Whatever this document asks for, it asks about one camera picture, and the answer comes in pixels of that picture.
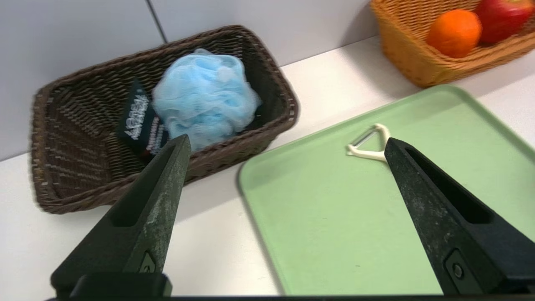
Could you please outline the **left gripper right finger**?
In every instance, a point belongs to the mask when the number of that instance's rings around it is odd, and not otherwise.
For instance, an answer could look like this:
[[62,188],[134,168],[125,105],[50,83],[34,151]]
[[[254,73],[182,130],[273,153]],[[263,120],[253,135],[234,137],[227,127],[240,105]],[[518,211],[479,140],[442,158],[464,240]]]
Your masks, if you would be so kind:
[[533,241],[412,145],[385,158],[445,295],[533,295]]

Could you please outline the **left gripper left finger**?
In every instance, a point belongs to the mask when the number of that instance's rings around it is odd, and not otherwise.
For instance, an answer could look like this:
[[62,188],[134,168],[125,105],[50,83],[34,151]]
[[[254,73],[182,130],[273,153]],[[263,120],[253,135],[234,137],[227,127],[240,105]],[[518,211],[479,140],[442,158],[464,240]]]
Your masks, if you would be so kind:
[[169,141],[52,273],[56,293],[170,293],[163,273],[191,155]]

